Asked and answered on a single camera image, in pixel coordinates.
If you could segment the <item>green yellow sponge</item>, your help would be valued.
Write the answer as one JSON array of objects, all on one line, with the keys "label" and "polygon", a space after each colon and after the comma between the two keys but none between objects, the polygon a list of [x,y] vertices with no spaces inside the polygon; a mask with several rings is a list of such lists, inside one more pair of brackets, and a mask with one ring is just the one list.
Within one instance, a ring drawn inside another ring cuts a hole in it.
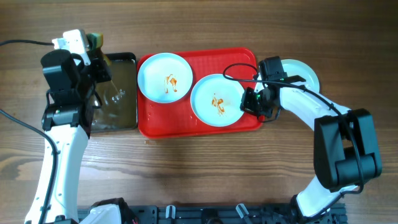
[{"label": "green yellow sponge", "polygon": [[103,46],[103,34],[101,33],[89,33],[86,38],[88,39],[90,50],[100,49]]}]

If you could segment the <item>light blue plate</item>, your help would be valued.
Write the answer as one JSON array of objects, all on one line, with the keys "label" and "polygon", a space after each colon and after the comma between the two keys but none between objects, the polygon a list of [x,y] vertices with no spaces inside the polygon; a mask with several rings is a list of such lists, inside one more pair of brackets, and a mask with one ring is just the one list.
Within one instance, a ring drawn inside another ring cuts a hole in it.
[{"label": "light blue plate", "polygon": [[298,75],[305,79],[305,86],[314,92],[320,92],[320,82],[317,74],[306,63],[294,59],[281,60],[282,67],[288,77]]},{"label": "light blue plate", "polygon": [[200,121],[214,127],[225,127],[243,116],[240,109],[243,93],[244,88],[239,82],[228,80],[222,74],[212,74],[195,84],[190,103]]},{"label": "light blue plate", "polygon": [[137,82],[141,93],[156,103],[173,103],[184,97],[193,84],[193,71],[181,56],[160,53],[141,65]]}]

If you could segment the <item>light blue plate front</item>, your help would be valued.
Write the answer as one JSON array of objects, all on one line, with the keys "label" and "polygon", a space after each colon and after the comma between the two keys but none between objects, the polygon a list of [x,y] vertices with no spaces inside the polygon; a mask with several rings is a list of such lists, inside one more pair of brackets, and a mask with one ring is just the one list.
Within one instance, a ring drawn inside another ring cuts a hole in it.
[{"label": "light blue plate front", "polygon": [[200,121],[214,127],[225,127],[243,116],[240,109],[243,93],[244,88],[239,82],[228,80],[222,74],[212,74],[195,84],[190,103]]}]

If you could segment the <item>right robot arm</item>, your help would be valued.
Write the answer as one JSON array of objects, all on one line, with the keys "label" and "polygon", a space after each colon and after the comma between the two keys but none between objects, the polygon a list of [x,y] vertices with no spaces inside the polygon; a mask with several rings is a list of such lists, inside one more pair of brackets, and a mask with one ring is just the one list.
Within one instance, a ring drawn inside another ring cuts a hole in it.
[{"label": "right robot arm", "polygon": [[381,156],[368,110],[338,105],[322,96],[317,85],[298,75],[259,83],[259,91],[245,89],[240,106],[244,112],[270,118],[274,108],[284,109],[314,133],[315,176],[292,197],[292,222],[307,223],[329,215],[339,199],[360,194],[367,182],[381,175]]}]

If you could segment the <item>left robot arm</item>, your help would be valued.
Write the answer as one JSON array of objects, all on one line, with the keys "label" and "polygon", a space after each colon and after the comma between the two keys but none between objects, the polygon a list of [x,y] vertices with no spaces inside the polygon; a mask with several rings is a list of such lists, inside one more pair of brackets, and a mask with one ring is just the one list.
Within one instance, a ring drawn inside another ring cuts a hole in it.
[{"label": "left robot arm", "polygon": [[45,139],[45,154],[35,199],[24,221],[77,222],[81,160],[94,111],[103,105],[96,86],[111,80],[109,60],[97,47],[89,50],[87,58],[56,49],[40,62],[49,85],[40,131]]}]

